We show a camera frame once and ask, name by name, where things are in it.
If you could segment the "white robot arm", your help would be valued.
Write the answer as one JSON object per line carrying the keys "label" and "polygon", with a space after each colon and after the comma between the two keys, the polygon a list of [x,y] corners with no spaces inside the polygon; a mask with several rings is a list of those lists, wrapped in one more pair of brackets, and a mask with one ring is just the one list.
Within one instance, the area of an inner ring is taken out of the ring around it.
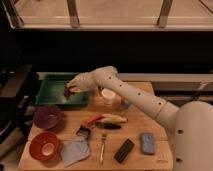
{"label": "white robot arm", "polygon": [[174,135],[175,171],[213,171],[213,105],[202,101],[177,107],[123,82],[114,66],[76,75],[65,87],[107,88],[120,95]]}

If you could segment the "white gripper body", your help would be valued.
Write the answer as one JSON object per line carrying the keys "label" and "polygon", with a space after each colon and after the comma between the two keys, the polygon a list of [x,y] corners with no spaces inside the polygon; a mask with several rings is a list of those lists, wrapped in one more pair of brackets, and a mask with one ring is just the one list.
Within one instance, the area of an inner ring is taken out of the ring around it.
{"label": "white gripper body", "polygon": [[95,82],[92,78],[91,73],[80,73],[76,75],[72,80],[68,81],[65,84],[65,88],[70,92],[73,92],[75,89],[88,91],[95,88]]}

